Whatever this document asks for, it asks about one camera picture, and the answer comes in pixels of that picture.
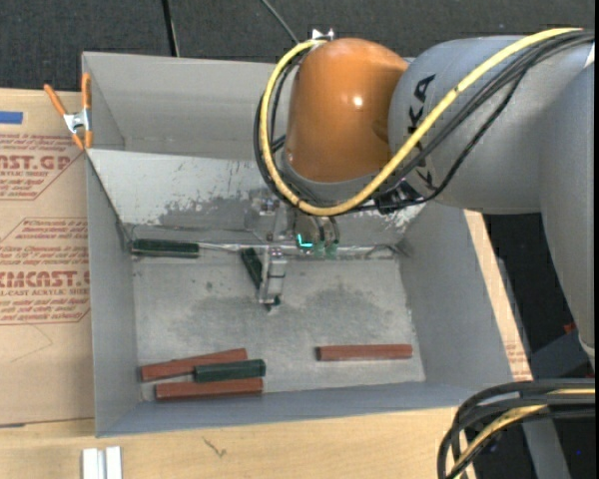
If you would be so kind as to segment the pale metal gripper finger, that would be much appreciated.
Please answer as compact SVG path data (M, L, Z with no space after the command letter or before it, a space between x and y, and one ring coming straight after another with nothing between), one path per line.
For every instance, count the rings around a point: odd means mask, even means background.
M259 265L260 265L260 282L259 282L259 288L258 288L259 302L262 304L271 304L273 301L273 298L270 295L270 288L269 288L270 259L267 254L258 254L257 258L258 258Z
M270 294L278 300L284 289L288 258L280 248L273 248L270 254Z

